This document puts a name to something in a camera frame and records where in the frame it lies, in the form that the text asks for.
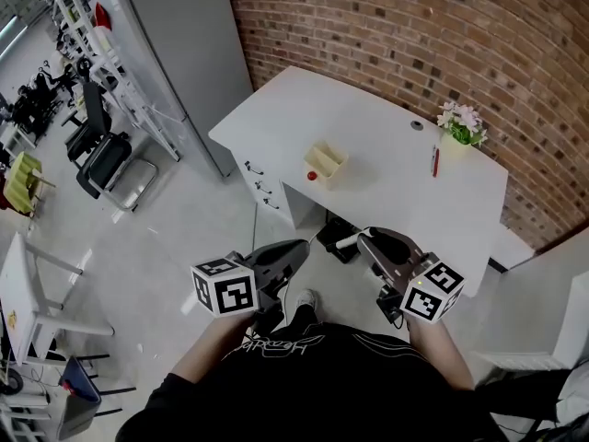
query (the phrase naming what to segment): white table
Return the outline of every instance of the white table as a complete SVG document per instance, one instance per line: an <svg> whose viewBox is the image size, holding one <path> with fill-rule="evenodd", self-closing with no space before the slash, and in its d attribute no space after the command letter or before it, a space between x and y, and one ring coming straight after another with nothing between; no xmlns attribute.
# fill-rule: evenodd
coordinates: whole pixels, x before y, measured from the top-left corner
<svg viewBox="0 0 589 442"><path fill-rule="evenodd" d="M2 143L4 150L10 154L12 158L16 157L16 154L12 151L12 149L10 149L10 145L13 141L21 144L23 148L25 148L25 146L20 143L19 138L29 145L31 149L36 148L35 143L29 139L27 134L22 129L16 126L13 122L7 122L5 130L2 132L2 135L0 135L0 143Z"/></svg>
<svg viewBox="0 0 589 442"><path fill-rule="evenodd" d="M89 325L52 316L49 308L62 309L63 305L45 297L39 270L31 278L27 252L33 255L35 268L36 260L42 258L69 272L82 274L81 269L29 244L19 233L15 234L0 272L0 302L10 345L19 366L23 363L42 364L49 352L53 336L59 329L87 334L114 334L110 326ZM13 312L16 314L16 322L11 326L9 317ZM38 327L39 332L33 345L39 358L27 357Z"/></svg>
<svg viewBox="0 0 589 442"><path fill-rule="evenodd" d="M421 131L410 127L414 120ZM289 67L210 136L232 151L262 208L296 226L317 203L357 227L394 229L454 265L472 297L499 232L507 170L474 147L454 157L443 144L434 178L440 132L384 99ZM332 191L306 178L303 157L321 139L350 155ZM258 190L259 181L272 195Z"/></svg>

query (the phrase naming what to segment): black t-shirt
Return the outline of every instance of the black t-shirt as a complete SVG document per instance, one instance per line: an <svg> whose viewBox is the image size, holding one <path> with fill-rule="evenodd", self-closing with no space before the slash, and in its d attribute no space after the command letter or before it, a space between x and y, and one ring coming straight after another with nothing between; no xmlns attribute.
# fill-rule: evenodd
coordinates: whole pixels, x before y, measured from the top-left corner
<svg viewBox="0 0 589 442"><path fill-rule="evenodd" d="M244 343L192 384L169 374L117 435L130 440L385 436L505 440L474 391L408 343L337 324Z"/></svg>

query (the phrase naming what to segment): foot pedal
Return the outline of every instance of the foot pedal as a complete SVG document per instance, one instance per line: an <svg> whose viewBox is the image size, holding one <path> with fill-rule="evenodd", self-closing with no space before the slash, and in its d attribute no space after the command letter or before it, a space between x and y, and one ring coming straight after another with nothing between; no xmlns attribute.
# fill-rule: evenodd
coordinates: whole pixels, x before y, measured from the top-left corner
<svg viewBox="0 0 589 442"><path fill-rule="evenodd" d="M348 238L352 234L356 234L360 229L352 226L347 221L340 217L331 218L328 223L317 234L317 240L327 248L328 245L333 244L339 240ZM356 255L358 255L358 246L347 247L342 250L334 250L331 252L341 263L348 263Z"/></svg>

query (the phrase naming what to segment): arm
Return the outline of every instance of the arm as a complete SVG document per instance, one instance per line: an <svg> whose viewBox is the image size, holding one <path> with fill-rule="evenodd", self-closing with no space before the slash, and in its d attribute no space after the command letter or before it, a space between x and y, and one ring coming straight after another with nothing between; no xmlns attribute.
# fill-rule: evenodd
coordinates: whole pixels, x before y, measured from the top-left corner
<svg viewBox="0 0 589 442"><path fill-rule="evenodd" d="M441 321L430 324L405 315L410 342L438 370L455 390L473 390L470 370Z"/></svg>
<svg viewBox="0 0 589 442"><path fill-rule="evenodd" d="M232 350L239 347L251 324L251 315L217 318L172 368L171 373L196 383Z"/></svg>

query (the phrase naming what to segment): black device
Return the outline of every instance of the black device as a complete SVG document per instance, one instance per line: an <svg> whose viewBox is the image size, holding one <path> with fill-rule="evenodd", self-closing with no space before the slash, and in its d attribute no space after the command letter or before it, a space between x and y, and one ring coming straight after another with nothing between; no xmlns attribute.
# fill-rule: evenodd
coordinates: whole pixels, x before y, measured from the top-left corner
<svg viewBox="0 0 589 442"><path fill-rule="evenodd" d="M345 250L355 247L356 253L359 250L376 276L383 280L376 304L394 324L402 315L400 307L409 280L429 266L433 255L422 253L407 236L382 227L369 227L336 244L330 244L329 248ZM252 329L258 335L268 336L284 319L278 292L288 285L309 253L309 243L295 239L261 247L245 258L235 251L227 256L254 272L260 308L254 315Z"/></svg>
<svg viewBox="0 0 589 442"><path fill-rule="evenodd" d="M252 330L258 335L268 336L284 319L278 292L288 285L310 251L306 240L294 239L261 247L245 258L235 251L227 256L254 272L259 309L254 316Z"/></svg>
<svg viewBox="0 0 589 442"><path fill-rule="evenodd" d="M333 254L341 263L348 263L358 255L358 248L356 245L352 244L344 249L337 249L331 247L331 245L339 240L348 238L357 231L358 229L356 227L352 226L344 219L335 216L332 217L318 232L317 241L325 247L327 252Z"/></svg>

